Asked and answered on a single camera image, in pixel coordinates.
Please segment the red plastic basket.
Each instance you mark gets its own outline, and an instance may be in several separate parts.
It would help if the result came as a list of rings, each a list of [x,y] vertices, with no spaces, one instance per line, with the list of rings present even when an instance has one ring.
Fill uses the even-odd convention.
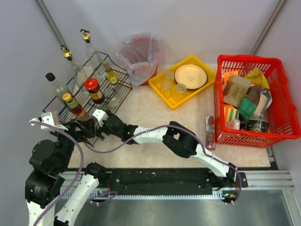
[[[238,71],[238,74],[244,77],[255,67],[263,71],[271,91],[272,103],[267,109],[269,132],[228,129],[224,119],[222,74]],[[281,60],[252,55],[219,55],[214,82],[214,119],[218,144],[266,148],[287,139],[300,138],[301,127],[297,109],[291,100],[288,78]]]

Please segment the colourful sponge stack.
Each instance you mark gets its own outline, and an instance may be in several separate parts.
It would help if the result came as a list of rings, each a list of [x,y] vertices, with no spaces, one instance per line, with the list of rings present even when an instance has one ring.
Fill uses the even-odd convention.
[[[232,105],[224,104],[224,119],[225,122],[239,118],[239,110]]]

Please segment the dark sauce bottle black cap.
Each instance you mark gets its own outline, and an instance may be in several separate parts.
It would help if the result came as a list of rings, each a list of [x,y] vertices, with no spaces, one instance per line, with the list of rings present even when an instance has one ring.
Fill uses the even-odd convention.
[[[53,92],[55,94],[55,96],[61,101],[61,103],[64,105],[65,101],[63,99],[64,94],[69,93],[71,94],[71,91],[69,90],[69,88],[61,83],[55,76],[53,73],[47,73],[46,74],[46,79],[51,82],[52,84],[52,89]]]

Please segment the sauce bottle yellow cap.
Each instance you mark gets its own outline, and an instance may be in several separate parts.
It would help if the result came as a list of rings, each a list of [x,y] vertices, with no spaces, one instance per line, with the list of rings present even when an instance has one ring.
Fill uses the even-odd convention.
[[[78,120],[83,121],[88,117],[85,109],[81,106],[81,104],[78,103],[75,98],[71,96],[70,93],[63,94],[63,100],[67,104],[69,110],[75,115]]]

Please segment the black round tin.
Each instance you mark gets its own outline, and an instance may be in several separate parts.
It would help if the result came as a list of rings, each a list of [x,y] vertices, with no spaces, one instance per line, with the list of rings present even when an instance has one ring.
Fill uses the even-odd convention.
[[[250,132],[267,133],[269,130],[269,122],[265,117],[255,115],[252,116],[248,121],[241,121],[240,129]]]

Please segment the red snack packet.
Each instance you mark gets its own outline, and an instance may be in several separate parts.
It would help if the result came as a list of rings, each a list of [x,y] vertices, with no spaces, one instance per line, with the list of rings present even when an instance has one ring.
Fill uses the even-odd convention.
[[[215,150],[216,140],[215,140],[215,123],[214,123],[213,116],[206,116],[205,127],[206,127],[206,149]]]

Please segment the clear glass cup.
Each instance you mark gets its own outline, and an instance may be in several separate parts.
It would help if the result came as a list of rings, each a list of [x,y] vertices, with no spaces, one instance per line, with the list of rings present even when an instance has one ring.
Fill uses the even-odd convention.
[[[161,87],[162,94],[170,94],[172,90],[172,83],[170,81],[162,81],[160,87]]]
[[[178,83],[175,86],[175,93],[179,95],[184,95],[187,91],[187,88],[184,84]]]
[[[173,71],[165,71],[164,72],[164,79],[166,81],[174,81],[174,72]]]

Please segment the brown paper box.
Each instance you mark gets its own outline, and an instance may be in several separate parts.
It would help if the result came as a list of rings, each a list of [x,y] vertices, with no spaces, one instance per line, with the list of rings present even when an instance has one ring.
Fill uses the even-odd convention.
[[[238,75],[230,76],[223,91],[224,102],[239,107],[250,86],[250,80]]]

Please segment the glass oil bottle gold spout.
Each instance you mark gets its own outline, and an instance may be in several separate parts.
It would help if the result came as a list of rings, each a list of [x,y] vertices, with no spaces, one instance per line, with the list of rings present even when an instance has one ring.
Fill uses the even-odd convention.
[[[68,60],[70,64],[70,69],[72,72],[72,77],[74,78],[74,81],[76,85],[79,88],[84,88],[84,84],[86,80],[88,79],[88,76],[84,70],[84,68],[75,60],[75,58],[72,55],[72,52],[66,48],[65,45],[61,45],[61,51],[63,52],[63,56],[65,59]]]

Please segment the glass jar metal rim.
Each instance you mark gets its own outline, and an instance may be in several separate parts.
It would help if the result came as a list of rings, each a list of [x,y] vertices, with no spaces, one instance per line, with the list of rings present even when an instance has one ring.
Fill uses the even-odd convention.
[[[121,102],[121,95],[114,88],[106,88],[104,91],[105,102],[110,108],[114,108]]]

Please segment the yellow plastic tray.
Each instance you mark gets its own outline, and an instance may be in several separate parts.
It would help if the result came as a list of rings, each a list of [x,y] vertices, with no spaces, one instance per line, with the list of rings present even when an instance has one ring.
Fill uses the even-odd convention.
[[[162,81],[165,81],[164,72],[168,70],[174,72],[174,81],[170,81],[172,83],[172,90],[170,94],[162,94],[160,86]],[[200,92],[211,87],[215,77],[216,74],[212,69],[196,56],[192,55],[151,78],[149,84],[167,106],[171,110],[175,110]],[[175,93],[175,86],[178,83],[186,86],[187,91],[184,95]]]

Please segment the red lid chili jar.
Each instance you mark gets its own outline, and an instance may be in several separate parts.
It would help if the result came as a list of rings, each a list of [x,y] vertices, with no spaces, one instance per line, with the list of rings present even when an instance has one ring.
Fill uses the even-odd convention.
[[[97,79],[87,79],[84,86],[95,104],[101,104],[104,102],[105,96],[100,89],[100,85]]]

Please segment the red bin with plastic bag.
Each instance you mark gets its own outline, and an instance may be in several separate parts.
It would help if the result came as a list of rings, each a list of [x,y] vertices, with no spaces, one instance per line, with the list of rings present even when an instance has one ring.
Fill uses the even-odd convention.
[[[116,55],[129,74],[131,83],[145,86],[149,79],[157,75],[163,52],[163,42],[158,35],[142,32],[124,38]]]

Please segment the small yellow label bottle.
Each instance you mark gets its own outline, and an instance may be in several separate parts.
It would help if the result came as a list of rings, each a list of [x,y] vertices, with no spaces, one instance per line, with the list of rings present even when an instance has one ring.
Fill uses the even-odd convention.
[[[107,60],[103,60],[103,66],[106,71],[106,75],[107,75],[107,78],[108,78],[110,84],[116,85],[118,82],[118,79],[117,79],[113,69],[111,68],[110,63]]]

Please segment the yellow snack bag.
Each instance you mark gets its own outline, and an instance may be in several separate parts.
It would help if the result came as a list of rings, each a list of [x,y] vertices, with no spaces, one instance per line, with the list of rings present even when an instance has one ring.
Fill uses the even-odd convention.
[[[257,67],[249,71],[244,78],[250,80],[253,85],[257,85],[263,89],[270,89],[264,73]]]

